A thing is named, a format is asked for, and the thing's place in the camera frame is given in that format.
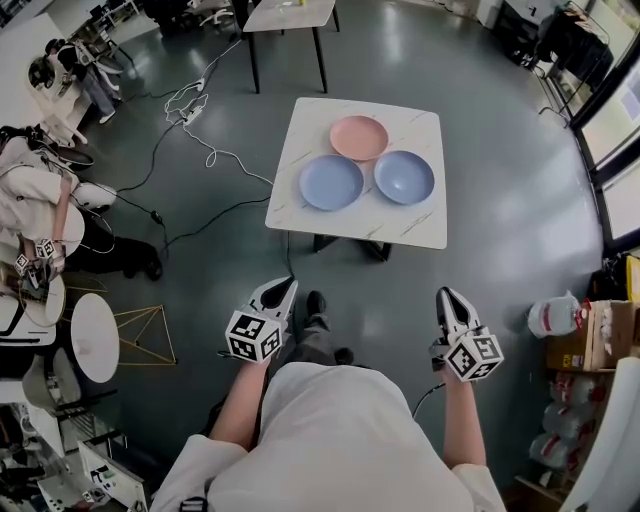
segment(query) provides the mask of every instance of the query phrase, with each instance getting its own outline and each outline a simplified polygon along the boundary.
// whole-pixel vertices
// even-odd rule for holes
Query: seated person
[[[81,244],[65,259],[64,228],[69,200],[79,180],[59,162],[47,165],[38,152],[29,149],[25,133],[10,126],[0,128],[0,242],[20,248],[34,261],[35,244],[51,239],[60,255],[54,261],[52,277],[68,262],[78,270],[97,274],[121,270],[133,277],[143,270],[152,280],[159,279],[162,264],[153,246],[114,238],[86,211],[81,212],[85,224]]]

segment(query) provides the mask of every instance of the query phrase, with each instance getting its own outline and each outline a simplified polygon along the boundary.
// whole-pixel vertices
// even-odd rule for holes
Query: black cable
[[[149,169],[149,172],[147,173],[146,177],[137,185],[134,185],[133,187],[125,187],[125,188],[121,188],[119,190],[117,190],[116,192],[118,192],[118,194],[120,194],[121,192],[125,192],[127,190],[135,190],[137,188],[140,188],[142,185],[144,185],[149,178],[151,177],[151,175],[153,174],[153,171],[155,169],[155,165],[156,165],[156,151],[158,151],[158,148],[160,147],[160,143],[162,142],[162,139],[164,139],[165,135],[167,135],[167,133],[169,133],[173,128],[175,128],[176,126],[178,126],[180,124],[180,122],[176,122],[175,124],[172,124],[171,126],[169,126],[169,128],[167,128],[164,133],[160,136],[160,138],[158,139],[158,142],[156,142],[155,147],[153,148],[153,153],[151,153],[151,168]]]
[[[168,251],[169,246],[173,245],[174,242],[177,242],[178,240],[180,240],[181,238],[187,238],[189,236],[196,236],[199,235],[200,233],[202,233],[205,229],[207,229],[211,224],[213,224],[214,221],[216,221],[217,219],[219,219],[220,217],[222,217],[225,213],[230,212],[231,210],[234,210],[235,208],[238,208],[239,206],[245,205],[245,204],[254,204],[254,203],[264,203],[266,200],[268,200],[271,196],[267,196],[263,199],[256,199],[253,201],[242,201],[240,203],[236,203],[233,206],[230,206],[229,208],[227,208],[226,210],[222,210],[220,213],[218,213],[217,215],[214,215],[211,219],[209,219],[209,221],[204,224],[203,226],[201,226],[200,228],[198,228],[196,231],[193,231],[191,233],[184,233],[182,235],[178,235],[173,237],[168,243],[165,244],[164,246],[164,250]]]
[[[291,275],[291,277],[295,279],[296,275],[293,273],[293,267],[291,266],[290,251],[291,251],[291,231],[287,231],[287,250],[285,253],[285,262],[287,264],[287,270],[289,271],[289,274]]]
[[[158,100],[158,99],[160,99],[160,98],[164,98],[165,96],[169,96],[169,94],[176,93],[176,92],[178,92],[179,90],[180,90],[180,89],[172,89],[171,91],[167,91],[167,92],[162,93],[162,94],[159,94],[159,95],[157,95],[157,94],[153,94],[153,93],[151,93],[151,92],[147,92],[147,93],[144,93],[144,94],[134,94],[134,95],[133,95],[133,96],[131,96],[130,98],[127,98],[126,100],[123,100],[123,101],[122,101],[122,103],[129,103],[129,102],[130,102],[130,101],[132,101],[132,100],[135,100],[135,99],[142,99],[142,98],[153,98],[153,99]]]
[[[422,398],[420,399],[420,401],[418,402],[418,405],[416,405],[415,409],[413,410],[413,413],[411,413],[411,417],[415,420],[416,419],[416,415],[418,414],[418,409],[420,409],[420,406],[422,405],[422,402],[424,402],[425,398],[427,398],[431,393],[433,393],[434,391],[436,391],[437,389],[440,389],[441,387],[443,387],[445,385],[444,382],[441,382],[440,384],[438,384],[437,386],[433,386],[429,391],[427,391]]]

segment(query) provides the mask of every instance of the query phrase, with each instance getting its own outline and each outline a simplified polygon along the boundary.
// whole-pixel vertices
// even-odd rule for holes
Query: wire
[[[290,250],[291,250],[291,231],[287,231],[287,250],[285,252],[285,263],[287,264],[287,270],[289,271],[289,274],[291,275],[291,277],[295,279],[296,275],[293,273],[293,267],[291,266]]]
[[[264,181],[265,183],[268,183],[269,185],[271,185],[273,187],[273,181],[268,180],[267,178],[265,178],[263,176],[259,176],[257,174],[253,174],[253,173],[247,171],[246,167],[242,163],[242,160],[240,160],[238,155],[236,155],[235,153],[231,153],[230,151],[223,151],[221,149],[214,148],[210,144],[207,144],[202,139],[200,139],[200,137],[198,137],[197,135],[194,135],[189,130],[187,130],[187,128],[184,126],[184,124],[182,125],[182,129],[186,132],[187,135],[189,135],[189,137],[191,137],[192,139],[195,139],[200,144],[202,144],[203,146],[205,146],[206,148],[209,148],[211,150],[211,153],[209,153],[209,156],[207,156],[207,159],[204,161],[204,165],[205,165],[205,167],[207,169],[211,169],[215,165],[216,160],[218,158],[217,154],[218,153],[222,153],[223,155],[229,155],[229,156],[232,156],[233,158],[235,158],[238,161],[238,163],[240,164],[240,168],[242,169],[242,172],[244,172],[247,176],[252,176],[253,178],[257,178],[257,179],[259,179],[261,181]],[[212,156],[213,156],[213,162],[209,163],[209,158],[211,158]]]
[[[173,94],[174,92],[179,91],[179,89],[171,89],[170,91],[167,91],[163,94],[153,94],[150,92],[147,92],[145,94],[134,94],[133,96],[131,96],[130,98],[127,98],[126,100],[124,100],[122,103],[129,103],[132,100],[135,99],[142,99],[142,98],[153,98],[153,99],[160,99],[160,98],[164,98],[165,96],[168,96],[169,94]]]
[[[178,240],[180,240],[181,238],[187,238],[189,236],[196,236],[199,235],[200,233],[202,233],[205,229],[207,229],[211,224],[213,224],[214,221],[216,221],[217,219],[219,219],[220,217],[222,217],[225,213],[230,212],[231,210],[234,210],[235,208],[238,208],[239,206],[245,205],[245,204],[254,204],[254,203],[264,203],[266,200],[268,200],[271,196],[267,196],[263,199],[257,199],[257,200],[253,200],[253,201],[242,201],[240,203],[236,203],[233,206],[230,206],[229,208],[227,208],[226,210],[222,210],[220,213],[218,213],[217,215],[214,215],[206,224],[204,224],[203,226],[201,226],[200,228],[198,228],[196,231],[193,231],[191,233],[184,233],[182,235],[178,235],[173,237],[169,242],[167,242],[164,246],[164,250],[168,250],[169,246],[173,245],[175,242],[177,242]]]
[[[440,384],[438,384],[437,386],[432,387],[429,391],[427,391],[422,398],[420,399],[420,401],[418,402],[418,405],[416,405],[415,409],[413,410],[413,414],[411,414],[411,417],[415,420],[416,416],[418,414],[418,410],[420,409],[420,406],[422,405],[422,402],[425,401],[425,399],[431,395],[431,393],[433,393],[434,391],[440,389],[441,387],[443,387],[445,385],[444,382],[441,382]]]
[[[160,138],[158,139],[158,142],[156,142],[156,145],[153,148],[153,152],[151,153],[151,168],[149,169],[149,172],[147,173],[145,178],[140,183],[138,183],[137,185],[134,185],[133,187],[125,187],[125,188],[121,188],[121,189],[117,190],[116,192],[118,194],[120,192],[125,192],[127,190],[135,190],[137,188],[140,188],[142,185],[144,185],[149,180],[149,178],[153,174],[153,171],[154,171],[154,168],[155,168],[155,165],[156,165],[156,152],[158,151],[158,148],[160,147],[160,143],[162,142],[162,139],[164,139],[165,136],[167,135],[167,133],[169,133],[171,131],[171,129],[175,128],[178,124],[179,124],[179,122],[169,126],[169,128],[167,128],[164,131],[164,133],[160,136]]]

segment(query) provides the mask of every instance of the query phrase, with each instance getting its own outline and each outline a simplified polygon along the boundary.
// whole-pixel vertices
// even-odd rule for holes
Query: gray floor
[[[443,251],[396,246],[388,263],[376,264],[347,242],[312,254],[311,236],[293,234],[300,295],[322,290],[336,343],[396,382],[411,406],[436,383],[428,354],[439,335],[436,290],[451,286],[470,299],[506,356],[476,386],[489,464],[505,486],[526,461],[547,394],[543,347],[527,333],[525,312],[536,299],[567,289],[584,293],[599,265],[600,230],[580,155],[553,114],[538,116],[545,103],[533,75],[509,62],[479,24],[393,1],[341,0],[339,10],[342,32],[329,22],[321,34],[329,96],[440,115],[449,242]],[[125,96],[196,79],[226,41],[210,28],[168,41],[157,32],[130,41],[138,75],[123,81]],[[320,94],[320,77],[310,31],[260,34],[257,47],[263,93],[253,92],[242,43],[221,61],[205,114],[191,128],[273,178],[293,105]],[[167,126],[163,100],[148,98],[121,106],[105,126],[90,126],[94,179],[116,188],[137,183]],[[220,157],[206,169],[206,155],[180,130],[170,132],[152,178],[126,197],[159,210],[172,237],[235,202],[268,195],[232,159]],[[120,394],[105,414],[167,456],[202,427],[233,379],[236,363],[216,357],[232,310],[257,285],[286,275],[282,236],[264,226],[264,216],[264,207],[245,207],[174,244],[158,283],[105,279],[115,311],[166,307],[179,365],[121,367],[110,384]],[[162,243],[158,226],[126,204],[108,219],[120,236]],[[123,350],[123,359],[130,357]],[[438,449],[443,399],[430,397],[418,419]]]

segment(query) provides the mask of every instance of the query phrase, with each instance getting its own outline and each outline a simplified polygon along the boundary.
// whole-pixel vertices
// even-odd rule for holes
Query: white table
[[[78,365],[94,382],[107,382],[118,367],[120,338],[111,308],[95,293],[84,295],[71,317],[71,344]]]
[[[365,185],[362,196],[343,210],[323,212],[307,204],[300,193],[299,177],[312,159],[334,153],[329,129],[338,119],[365,115],[378,120],[389,133],[387,151],[406,150],[422,157],[433,169],[431,196],[411,206],[397,205],[377,189],[375,161],[358,164]],[[275,185],[269,201],[267,227],[315,235],[355,238],[386,244],[431,249],[447,246],[447,198],[440,120],[437,114],[361,101],[299,98],[282,148]],[[314,242],[320,250],[325,242]]]
[[[260,79],[258,76],[258,61],[256,57],[253,32],[268,32],[270,30],[280,30],[284,34],[285,30],[295,28],[311,28],[313,40],[316,45],[316,55],[320,66],[320,78],[322,87],[327,92],[327,76],[324,70],[324,59],[322,57],[322,46],[318,27],[324,27],[333,12],[333,21],[336,30],[340,32],[338,12],[336,11],[335,0],[307,0],[304,5],[300,5],[298,0],[262,0],[253,10],[247,24],[243,28],[249,38],[249,52],[251,54],[251,70],[253,71],[253,81],[256,86],[256,93],[260,94]]]

